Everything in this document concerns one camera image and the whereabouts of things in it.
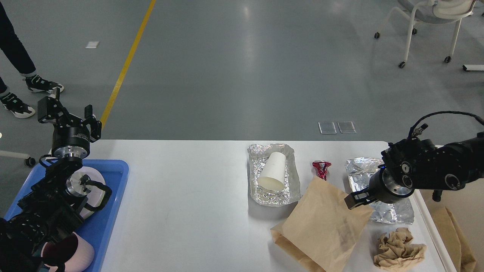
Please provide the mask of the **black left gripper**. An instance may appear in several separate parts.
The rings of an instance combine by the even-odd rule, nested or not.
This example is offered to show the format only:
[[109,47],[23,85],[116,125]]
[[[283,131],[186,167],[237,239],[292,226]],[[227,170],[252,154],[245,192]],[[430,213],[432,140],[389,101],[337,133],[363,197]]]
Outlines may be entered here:
[[84,119],[80,118],[79,127],[74,127],[74,119],[60,102],[60,91],[45,96],[37,104],[37,120],[41,124],[54,126],[52,155],[57,158],[90,155],[90,142],[101,138],[102,122],[93,114],[92,105],[84,108]]

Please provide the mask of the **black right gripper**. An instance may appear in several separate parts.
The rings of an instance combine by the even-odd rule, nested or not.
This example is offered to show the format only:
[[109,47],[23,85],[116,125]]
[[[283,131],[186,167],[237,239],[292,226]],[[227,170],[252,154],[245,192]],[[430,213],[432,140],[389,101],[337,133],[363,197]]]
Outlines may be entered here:
[[344,198],[348,209],[369,205],[375,201],[398,203],[414,193],[413,188],[399,185],[386,168],[380,168],[369,181],[368,190],[352,192]]

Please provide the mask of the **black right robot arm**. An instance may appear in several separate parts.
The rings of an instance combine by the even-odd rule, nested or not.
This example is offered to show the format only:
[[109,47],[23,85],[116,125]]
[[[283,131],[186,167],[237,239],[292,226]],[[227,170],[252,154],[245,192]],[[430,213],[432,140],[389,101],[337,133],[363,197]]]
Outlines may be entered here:
[[438,148],[431,140],[418,137],[428,127],[422,121],[433,115],[424,115],[410,127],[406,138],[388,144],[381,153],[383,163],[370,178],[369,186],[344,198],[349,209],[376,201],[394,204],[416,189],[432,190],[432,199],[439,202],[444,190],[461,190],[483,178],[483,132]]

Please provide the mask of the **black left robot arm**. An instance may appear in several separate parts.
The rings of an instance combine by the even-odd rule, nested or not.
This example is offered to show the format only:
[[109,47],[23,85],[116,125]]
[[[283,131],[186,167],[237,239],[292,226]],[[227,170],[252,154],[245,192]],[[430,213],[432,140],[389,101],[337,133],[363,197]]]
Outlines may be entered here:
[[80,212],[102,210],[111,188],[87,175],[71,181],[90,155],[90,143],[100,139],[102,122],[95,119],[92,106],[84,118],[70,114],[59,101],[59,91],[38,102],[38,122],[54,126],[51,154],[45,176],[31,186],[31,192],[18,201],[21,213],[10,220],[1,219],[1,271],[37,272],[43,264],[64,272],[66,262],[34,254],[46,242],[59,243],[83,224]]

